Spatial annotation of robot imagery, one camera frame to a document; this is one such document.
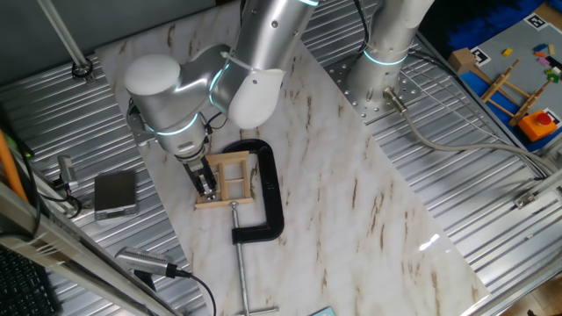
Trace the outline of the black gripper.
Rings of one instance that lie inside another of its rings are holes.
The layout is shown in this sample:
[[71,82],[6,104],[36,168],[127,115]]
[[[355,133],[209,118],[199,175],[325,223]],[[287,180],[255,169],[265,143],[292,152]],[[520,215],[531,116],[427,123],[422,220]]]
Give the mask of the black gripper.
[[206,157],[203,155],[191,160],[183,159],[182,164],[191,181],[196,184],[199,195],[207,200],[214,200],[217,197],[218,186]]

